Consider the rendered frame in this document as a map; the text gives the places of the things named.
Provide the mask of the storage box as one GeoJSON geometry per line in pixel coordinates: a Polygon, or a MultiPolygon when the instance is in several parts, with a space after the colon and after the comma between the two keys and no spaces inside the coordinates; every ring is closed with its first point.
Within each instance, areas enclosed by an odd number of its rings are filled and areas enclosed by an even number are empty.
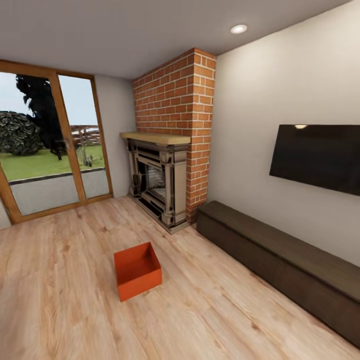
{"type": "Polygon", "coordinates": [[[162,285],[162,267],[150,241],[115,252],[114,264],[121,302],[162,285]]]}

